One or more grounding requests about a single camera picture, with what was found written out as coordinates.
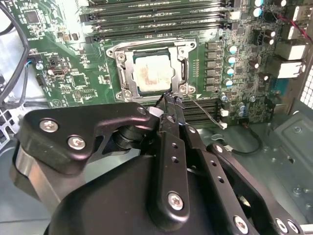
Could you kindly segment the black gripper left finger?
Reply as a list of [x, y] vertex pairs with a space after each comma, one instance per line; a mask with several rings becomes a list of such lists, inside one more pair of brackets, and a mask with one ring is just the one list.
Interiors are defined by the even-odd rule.
[[13, 157], [16, 186], [52, 213], [76, 189], [136, 157], [154, 157], [151, 220], [178, 230], [189, 219], [187, 168], [176, 97], [155, 106], [116, 103], [34, 110], [22, 119]]

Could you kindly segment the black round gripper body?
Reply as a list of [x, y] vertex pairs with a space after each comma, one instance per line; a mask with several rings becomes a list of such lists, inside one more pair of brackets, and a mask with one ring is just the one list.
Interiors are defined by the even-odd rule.
[[[57, 207], [50, 235], [163, 235], [148, 213], [154, 157], [136, 157], [76, 189]], [[230, 233], [208, 181], [187, 172], [190, 216], [178, 235]]]

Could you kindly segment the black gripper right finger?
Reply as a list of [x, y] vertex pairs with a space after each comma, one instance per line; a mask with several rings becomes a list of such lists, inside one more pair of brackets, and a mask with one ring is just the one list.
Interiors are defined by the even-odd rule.
[[205, 178], [199, 186], [209, 223], [216, 235], [302, 235], [301, 226], [221, 145], [205, 147], [197, 130], [185, 122], [176, 97], [179, 135], [184, 142], [183, 167], [195, 166]]

